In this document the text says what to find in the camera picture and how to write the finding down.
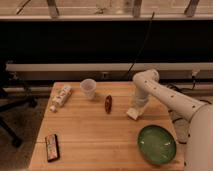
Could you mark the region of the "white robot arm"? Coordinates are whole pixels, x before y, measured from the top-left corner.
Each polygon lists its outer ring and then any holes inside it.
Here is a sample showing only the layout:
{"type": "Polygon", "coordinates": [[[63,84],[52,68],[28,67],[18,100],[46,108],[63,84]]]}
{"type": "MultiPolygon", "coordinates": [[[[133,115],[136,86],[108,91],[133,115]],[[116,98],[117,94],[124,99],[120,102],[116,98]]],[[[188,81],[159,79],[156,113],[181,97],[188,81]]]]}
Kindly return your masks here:
{"type": "Polygon", "coordinates": [[[213,104],[161,85],[155,69],[138,72],[132,80],[140,106],[145,106],[152,95],[190,123],[184,171],[213,171],[213,104]]]}

